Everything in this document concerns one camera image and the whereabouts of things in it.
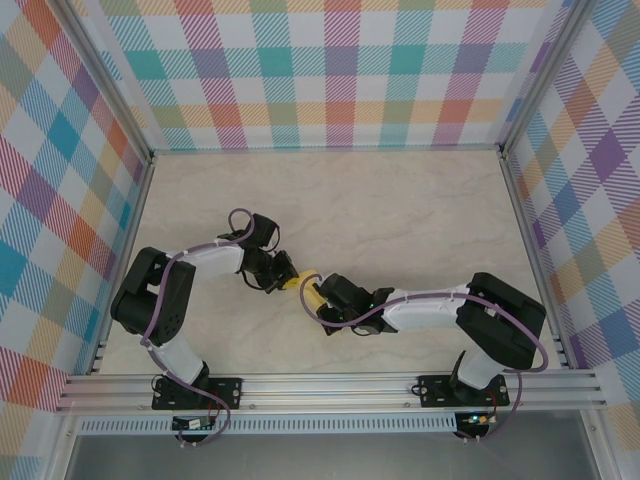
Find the black mounting bracket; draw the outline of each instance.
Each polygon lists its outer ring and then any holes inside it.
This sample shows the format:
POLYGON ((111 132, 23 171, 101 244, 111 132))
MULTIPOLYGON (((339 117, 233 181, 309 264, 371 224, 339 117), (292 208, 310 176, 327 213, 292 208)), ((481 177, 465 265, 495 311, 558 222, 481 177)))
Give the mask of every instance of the black mounting bracket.
MULTIPOLYGON (((153 385, 153 390, 152 410, 207 410, 209 408, 209 398, 187 390, 166 377, 159 377, 153 385)), ((237 410, 240 408, 241 378, 209 377, 208 385, 204 390, 220 397, 229 405, 229 409, 237 410)))
POLYGON ((422 408, 434 407, 493 407, 493 394, 498 407, 509 405, 509 392, 503 375, 497 375, 487 388, 477 390, 474 395, 467 395, 465 402, 456 396, 456 392, 450 384, 449 375, 422 375, 418 377, 418 383, 411 391, 420 397, 422 408))

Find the marble floor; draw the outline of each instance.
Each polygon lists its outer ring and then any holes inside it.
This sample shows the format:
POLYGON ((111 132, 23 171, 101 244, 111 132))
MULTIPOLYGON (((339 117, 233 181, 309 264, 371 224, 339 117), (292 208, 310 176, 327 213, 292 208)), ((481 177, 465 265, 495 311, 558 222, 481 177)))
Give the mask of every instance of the marble floor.
MULTIPOLYGON (((338 272, 369 290, 445 288, 487 271, 538 297, 491 151, 160 157, 134 256, 209 242, 237 206, 281 225, 298 271, 338 272)), ((296 291, 267 296, 238 275, 196 286, 183 328, 211 371, 227 374, 443 371, 472 345, 454 329, 327 337, 296 291)), ((543 340, 557 366, 546 327, 543 340)), ((156 371, 114 322, 101 373, 156 371)))

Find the yellow object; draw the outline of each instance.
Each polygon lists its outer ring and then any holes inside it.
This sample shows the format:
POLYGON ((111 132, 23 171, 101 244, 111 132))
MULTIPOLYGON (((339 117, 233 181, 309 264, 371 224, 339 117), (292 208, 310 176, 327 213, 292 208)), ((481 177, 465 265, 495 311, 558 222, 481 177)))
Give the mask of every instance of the yellow object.
MULTIPOLYGON (((293 278, 289 280, 287 283, 285 283, 283 288, 284 290, 288 290, 290 288, 296 288, 296 287, 299 288, 302 282, 304 282, 306 278, 310 277, 311 275, 316 275, 317 273, 318 271, 314 269, 304 271, 298 275, 298 278, 293 278)), ((311 310, 315 312, 316 310, 318 310, 318 308, 320 308, 322 305, 324 305, 327 302, 313 288, 314 283, 315 283, 315 280, 307 283, 304 289, 304 299, 307 305, 309 306, 309 308, 311 308, 311 310)))

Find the colorful plaid panel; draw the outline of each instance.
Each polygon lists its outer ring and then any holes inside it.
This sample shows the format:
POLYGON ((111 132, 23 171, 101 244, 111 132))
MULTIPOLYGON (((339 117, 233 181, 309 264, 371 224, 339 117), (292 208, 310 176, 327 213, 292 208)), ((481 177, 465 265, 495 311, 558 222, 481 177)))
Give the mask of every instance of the colorful plaid panel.
POLYGON ((192 150, 495 143, 549 2, 102 0, 111 50, 74 3, 150 142, 192 150))
POLYGON ((0 478, 29 479, 143 168, 45 0, 0 3, 0 478))
POLYGON ((509 129, 513 125, 513 122, 516 119, 518 113, 520 113, 520 107, 522 107, 522 102, 524 102, 524 100, 527 98, 527 96, 531 92, 531 89, 535 85, 536 80, 538 79, 538 74, 540 73, 540 69, 542 65, 544 65, 544 63, 546 62, 549 56, 549 52, 551 51, 552 45, 555 43, 556 39, 558 38, 558 35, 562 31, 562 27, 565 23, 565 20, 567 19, 569 11, 571 10, 571 7, 575 3, 575 1, 576 0, 562 1, 562 6, 560 7, 558 14, 556 15, 556 18, 553 20, 553 24, 551 25, 551 28, 549 29, 549 32, 547 33, 547 36, 545 37, 544 42, 542 43, 542 46, 538 51, 538 55, 536 55, 535 61, 533 62, 533 64, 531 64, 529 73, 527 73, 527 77, 524 83, 522 84, 522 87, 520 87, 520 91, 518 92, 518 96, 515 102, 513 102, 511 110, 509 110, 509 115, 507 116, 507 120, 504 123, 502 130, 500 131, 498 143, 500 144, 504 143, 506 136, 509 133, 509 129))
POLYGON ((640 2, 600 0, 511 164, 580 366, 640 478, 640 2))

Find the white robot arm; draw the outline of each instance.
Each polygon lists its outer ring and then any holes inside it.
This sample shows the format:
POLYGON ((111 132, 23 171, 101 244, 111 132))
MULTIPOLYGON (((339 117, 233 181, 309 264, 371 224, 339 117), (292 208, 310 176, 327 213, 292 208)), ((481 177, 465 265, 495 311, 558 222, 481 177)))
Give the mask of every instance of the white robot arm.
POLYGON ((314 316, 325 325, 331 323, 324 327, 327 335, 340 330, 340 323, 353 323, 367 314, 368 318, 351 326, 358 335, 461 328, 476 343, 470 355, 461 356, 452 374, 451 382, 463 398, 464 390, 484 390, 505 369, 530 369, 536 351, 535 344, 513 323, 465 296, 495 304, 517 318, 536 338, 546 316, 539 302, 488 273, 477 273, 469 284, 447 290, 409 292, 381 288, 369 293, 337 274, 313 288, 326 301, 314 316))
MULTIPOLYGON (((206 363, 195 354, 181 330, 192 286, 220 275, 241 273, 248 286, 271 293, 298 275, 287 253, 275 251, 273 238, 277 232, 279 239, 278 225, 259 214, 252 217, 254 228, 248 238, 230 244, 245 235, 247 226, 221 235, 208 248, 185 252, 167 277, 147 348, 166 370, 188 385, 205 387, 209 375, 206 363), (247 273, 254 276, 257 286, 249 283, 247 273)), ((138 253, 111 305, 111 316, 128 332, 142 337, 149 328, 158 301, 151 287, 160 284, 174 255, 152 247, 138 253)))

